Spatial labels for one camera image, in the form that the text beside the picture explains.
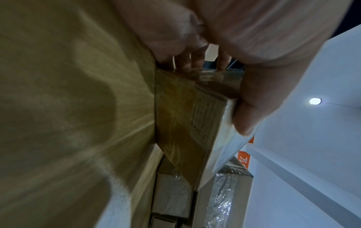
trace hand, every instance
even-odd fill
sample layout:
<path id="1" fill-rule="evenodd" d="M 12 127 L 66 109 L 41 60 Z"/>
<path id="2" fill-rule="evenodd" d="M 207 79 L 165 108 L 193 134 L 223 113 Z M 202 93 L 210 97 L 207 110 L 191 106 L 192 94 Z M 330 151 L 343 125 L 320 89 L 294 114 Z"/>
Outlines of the hand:
<path id="1" fill-rule="evenodd" d="M 162 65 L 172 67 L 174 56 L 176 68 L 201 68 L 209 43 L 220 45 L 219 69 L 231 56 L 244 63 L 234 125 L 248 135 L 296 87 L 351 0 L 113 2 Z"/>

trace recessed light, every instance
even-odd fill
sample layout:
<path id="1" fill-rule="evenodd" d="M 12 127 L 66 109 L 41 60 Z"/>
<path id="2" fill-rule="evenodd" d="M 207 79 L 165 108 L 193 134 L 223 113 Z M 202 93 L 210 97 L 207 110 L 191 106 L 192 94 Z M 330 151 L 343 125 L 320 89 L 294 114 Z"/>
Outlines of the recessed light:
<path id="1" fill-rule="evenodd" d="M 314 105 L 321 104 L 321 102 L 322 102 L 321 98 L 312 98 L 311 100 L 309 100 L 309 103 Z"/>

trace wooden surface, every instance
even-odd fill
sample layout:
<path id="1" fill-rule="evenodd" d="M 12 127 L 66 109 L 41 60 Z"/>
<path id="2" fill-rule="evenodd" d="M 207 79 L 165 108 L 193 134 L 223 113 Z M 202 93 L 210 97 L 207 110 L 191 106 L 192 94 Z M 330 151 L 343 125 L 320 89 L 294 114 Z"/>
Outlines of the wooden surface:
<path id="1" fill-rule="evenodd" d="M 147 227 L 151 53 L 104 0 L 3 0 L 0 18 L 0 227 Z"/>

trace cardboard box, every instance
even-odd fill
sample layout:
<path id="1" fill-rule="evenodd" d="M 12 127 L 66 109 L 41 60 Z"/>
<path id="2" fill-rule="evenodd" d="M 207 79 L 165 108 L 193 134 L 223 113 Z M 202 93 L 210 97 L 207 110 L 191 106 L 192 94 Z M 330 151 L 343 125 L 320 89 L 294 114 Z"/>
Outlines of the cardboard box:
<path id="1" fill-rule="evenodd" d="M 177 218 L 166 216 L 153 216 L 149 228 L 176 228 Z"/>
<path id="2" fill-rule="evenodd" d="M 252 137 L 232 115 L 243 71 L 156 72 L 156 141 L 198 191 Z"/>
<path id="3" fill-rule="evenodd" d="M 189 218 L 193 189 L 167 157 L 158 169 L 152 213 Z"/>
<path id="4" fill-rule="evenodd" d="M 233 157 L 201 190 L 194 202 L 191 228 L 240 228 L 246 215 L 252 174 Z"/>

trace wood grain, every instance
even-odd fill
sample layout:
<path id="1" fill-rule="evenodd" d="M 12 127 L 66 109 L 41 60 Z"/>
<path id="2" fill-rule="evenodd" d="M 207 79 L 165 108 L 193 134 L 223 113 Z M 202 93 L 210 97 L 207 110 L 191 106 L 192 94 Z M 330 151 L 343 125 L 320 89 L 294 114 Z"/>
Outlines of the wood grain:
<path id="1" fill-rule="evenodd" d="M 0 17 L 0 227 L 149 220 L 151 53 L 107 1 L 5 0 Z"/>

